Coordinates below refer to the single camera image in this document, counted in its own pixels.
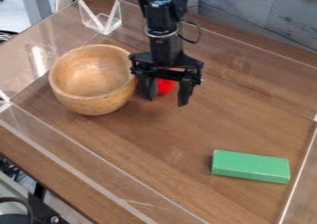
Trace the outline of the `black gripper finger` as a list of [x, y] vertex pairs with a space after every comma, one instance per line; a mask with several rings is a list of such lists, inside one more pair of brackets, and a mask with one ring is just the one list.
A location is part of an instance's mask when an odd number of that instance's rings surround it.
[[138, 82], [143, 97], [152, 101], [159, 92], [158, 79], [155, 77], [150, 77], [148, 75], [139, 75]]
[[195, 86], [195, 83], [191, 79], [183, 79], [179, 82], [179, 90], [178, 90], [178, 105], [179, 106], [184, 106], [188, 103], [194, 86]]

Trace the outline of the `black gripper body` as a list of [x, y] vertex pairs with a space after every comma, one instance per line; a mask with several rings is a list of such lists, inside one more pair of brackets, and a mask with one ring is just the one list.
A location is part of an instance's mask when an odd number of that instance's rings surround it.
[[188, 85], [200, 84], [203, 62], [184, 53], [182, 41], [178, 33], [167, 37], [151, 37], [150, 51], [128, 56], [131, 73], [142, 83], [164, 79]]

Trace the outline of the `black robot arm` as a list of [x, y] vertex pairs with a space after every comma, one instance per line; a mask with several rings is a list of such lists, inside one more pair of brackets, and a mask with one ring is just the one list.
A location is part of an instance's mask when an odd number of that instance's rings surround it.
[[192, 89], [202, 83], [203, 62], [183, 51], [183, 41], [196, 44], [182, 35], [183, 16], [188, 0], [138, 0], [146, 19], [144, 33], [150, 51], [131, 54], [130, 71], [135, 75], [143, 96], [152, 100], [159, 93], [158, 79], [176, 81], [178, 105], [184, 106]]

